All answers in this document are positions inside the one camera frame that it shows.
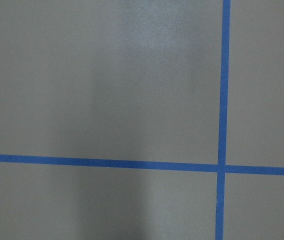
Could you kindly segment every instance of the vertical blue line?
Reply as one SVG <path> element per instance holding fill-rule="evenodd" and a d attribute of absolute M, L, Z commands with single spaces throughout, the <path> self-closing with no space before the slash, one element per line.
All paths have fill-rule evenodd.
<path fill-rule="evenodd" d="M 223 240 L 223 229 L 224 229 L 224 198 L 225 198 L 225 180 L 226 180 L 227 118 L 228 118 L 230 8 L 231 8 L 231 0 L 223 0 L 215 240 Z"/>

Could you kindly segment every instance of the gray surface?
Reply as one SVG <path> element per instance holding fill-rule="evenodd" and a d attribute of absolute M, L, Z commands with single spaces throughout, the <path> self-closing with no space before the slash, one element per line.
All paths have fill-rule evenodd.
<path fill-rule="evenodd" d="M 217 162 L 222 1 L 0 1 L 0 154 Z"/>
<path fill-rule="evenodd" d="M 284 1 L 232 1 L 227 163 L 284 167 Z"/>
<path fill-rule="evenodd" d="M 214 240 L 216 174 L 0 163 L 0 240 Z"/>
<path fill-rule="evenodd" d="M 284 176 L 227 174 L 225 240 L 284 240 Z"/>

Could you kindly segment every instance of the horizontal blue line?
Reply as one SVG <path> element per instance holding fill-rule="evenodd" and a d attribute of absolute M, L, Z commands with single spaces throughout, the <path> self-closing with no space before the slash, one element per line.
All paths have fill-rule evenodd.
<path fill-rule="evenodd" d="M 21 156 L 21 155 L 0 154 L 0 162 L 127 168 L 127 169 L 195 171 L 195 172 L 211 172 L 211 173 L 217 172 L 217 165 L 215 164 L 178 163 L 178 162 L 160 162 L 160 161 L 131 161 L 131 160 L 109 160 L 109 159 L 68 158 L 68 157 L 48 157 L 48 156 Z"/>
<path fill-rule="evenodd" d="M 225 172 L 229 174 L 284 175 L 284 167 L 271 167 L 271 166 L 226 165 L 224 168 L 221 168 L 221 166 L 216 164 L 109 160 L 109 159 L 70 158 L 70 157 L 51 157 L 51 156 L 22 156 L 22 155 L 4 155 L 4 154 L 0 154 L 0 162 L 125 168 L 125 169 L 174 170 L 174 171 L 210 172 L 210 173 L 217 173 L 219 171 L 221 173 Z"/>
<path fill-rule="evenodd" d="M 230 174 L 284 175 L 284 167 L 226 165 L 225 172 Z"/>

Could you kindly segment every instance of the blue stripe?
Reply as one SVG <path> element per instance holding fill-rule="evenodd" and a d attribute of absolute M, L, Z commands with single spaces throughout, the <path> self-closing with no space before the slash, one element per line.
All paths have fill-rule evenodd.
<path fill-rule="evenodd" d="M 215 240 L 223 240 L 224 199 L 226 179 L 227 119 L 228 119 L 228 81 L 229 81 L 229 43 L 230 43 L 231 1 L 223 1 L 220 112 L 218 129 L 218 172 L 216 184 Z"/>
<path fill-rule="evenodd" d="M 270 166 L 227 165 L 225 167 L 225 171 L 227 173 L 232 173 L 232 174 L 284 175 L 284 167 L 270 167 Z"/>
<path fill-rule="evenodd" d="M 214 164 L 178 163 L 178 162 L 160 162 L 160 161 L 130 161 L 130 160 L 88 159 L 88 158 L 68 158 L 68 157 L 48 157 L 48 156 L 20 156 L 20 155 L 0 154 L 0 162 L 125 168 L 125 169 L 194 171 L 194 172 L 211 172 L 211 173 L 217 172 L 217 165 Z"/>

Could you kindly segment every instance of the gray floor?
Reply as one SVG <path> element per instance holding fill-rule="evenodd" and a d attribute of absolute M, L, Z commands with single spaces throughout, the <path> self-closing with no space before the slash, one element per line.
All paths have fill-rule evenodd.
<path fill-rule="evenodd" d="M 0 154 L 217 164 L 222 1 L 0 1 Z M 284 167 L 284 1 L 231 3 L 226 163 Z M 216 173 L 0 162 L 0 240 L 214 240 Z M 226 174 L 225 240 L 284 240 L 284 176 Z"/>

